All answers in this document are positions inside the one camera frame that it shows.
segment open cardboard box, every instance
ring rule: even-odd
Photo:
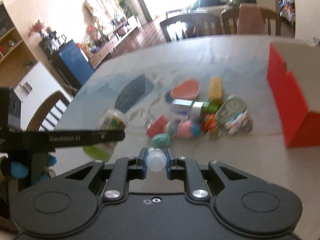
[[[267,79],[285,145],[320,145],[320,48],[271,43]]]

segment chair backrest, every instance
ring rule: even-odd
[[[223,22],[223,28],[224,28],[224,33],[225,34],[232,34],[231,33],[231,28],[229,25],[229,20],[233,20],[233,26],[235,29],[235,33],[237,33],[237,26],[238,26],[238,18],[239,18],[239,8],[234,8],[234,9],[225,9],[221,13],[221,18]]]
[[[53,130],[69,103],[60,91],[53,93],[38,108],[28,124],[27,131]]]
[[[263,8],[261,9],[261,15],[262,18],[265,20],[268,35],[271,35],[270,19],[273,19],[276,20],[276,36],[281,36],[281,16],[274,11]]]
[[[182,39],[191,38],[191,37],[201,37],[206,35],[221,35],[221,21],[220,17],[208,14],[208,13],[188,13],[181,14],[171,18],[168,18],[160,23],[161,29],[164,33],[165,39],[167,42],[172,41],[171,37],[168,33],[167,27],[171,24],[175,24],[177,22],[184,22],[188,24],[188,30],[192,29],[191,33],[194,35],[187,34],[183,29],[177,29],[175,32],[176,40],[179,40],[177,32],[182,32]]]

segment tabletop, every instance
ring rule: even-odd
[[[145,135],[143,109],[154,116],[169,113],[166,93],[176,84],[193,77],[200,81],[199,100],[206,101],[209,80],[223,78],[224,96],[236,95],[249,107],[254,126],[251,133],[217,141],[204,136],[173,139],[176,157],[187,156],[207,164],[219,160],[249,174],[286,187],[303,203],[296,233],[303,239],[320,237],[320,147],[286,149],[278,111],[266,80],[269,45],[272,41],[297,42],[271,36],[216,36],[189,39],[130,53],[105,62],[79,90],[63,114],[57,129],[93,129],[107,108],[114,108],[122,89],[133,80],[145,84],[145,92],[133,106],[123,106],[129,118],[126,138],[118,143],[109,163],[124,156],[137,156],[150,147]],[[81,148],[59,149],[54,170],[57,174],[91,159]],[[168,181],[163,172],[148,172],[147,179],[132,181],[136,192],[183,191],[180,181]]]

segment yellow sponge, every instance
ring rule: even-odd
[[[218,105],[222,105],[222,78],[221,77],[212,77],[210,79],[209,93],[208,93],[209,102],[213,102]]]

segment white translucent bottle cap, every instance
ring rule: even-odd
[[[147,167],[153,172],[162,171],[167,165],[167,157],[164,152],[160,149],[153,149],[152,147],[148,151]]]

